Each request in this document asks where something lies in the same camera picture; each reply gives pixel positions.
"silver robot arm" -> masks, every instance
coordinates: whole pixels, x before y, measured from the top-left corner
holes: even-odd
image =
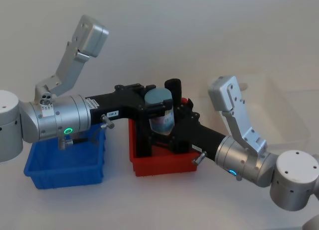
[[[18,156],[28,143],[59,137],[65,146],[65,135],[88,130],[90,106],[81,95],[59,96],[72,89],[90,57],[97,57],[108,31],[95,19],[83,15],[67,43],[55,75],[35,86],[33,102],[19,102],[17,96],[0,91],[0,162]]]
[[[218,147],[217,165],[237,180],[244,178],[259,187],[271,186],[271,199],[288,211],[305,207],[311,194],[319,198],[319,156],[298,150],[279,156],[267,152],[266,141],[250,124],[236,77],[220,77],[208,93],[232,133]]]
[[[83,15],[72,36],[72,41],[67,42],[55,75],[35,86],[35,102],[48,105],[53,94],[59,96],[72,89],[84,64],[90,57],[99,55],[108,34],[108,30],[102,24]]]

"green led light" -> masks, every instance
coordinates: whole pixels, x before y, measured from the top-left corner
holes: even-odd
[[[72,133],[72,131],[73,131],[72,128],[66,128],[66,129],[64,130],[64,134],[70,134],[70,133]]]

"white wall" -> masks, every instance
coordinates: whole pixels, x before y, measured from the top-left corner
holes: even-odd
[[[220,74],[315,69],[318,1],[0,0],[0,87],[31,100],[84,13],[110,35],[72,93],[178,77],[197,94]]]

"blue plastic bin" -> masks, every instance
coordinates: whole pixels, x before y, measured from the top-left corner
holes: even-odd
[[[24,168],[38,189],[98,184],[103,179],[104,131],[94,125],[81,137],[95,138],[58,149],[58,139],[34,143]]]

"blue led light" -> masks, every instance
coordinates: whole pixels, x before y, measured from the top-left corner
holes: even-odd
[[[230,169],[230,170],[228,170],[228,172],[231,173],[231,174],[234,175],[234,176],[237,175],[237,173],[236,173],[234,170],[231,170],[231,169]]]

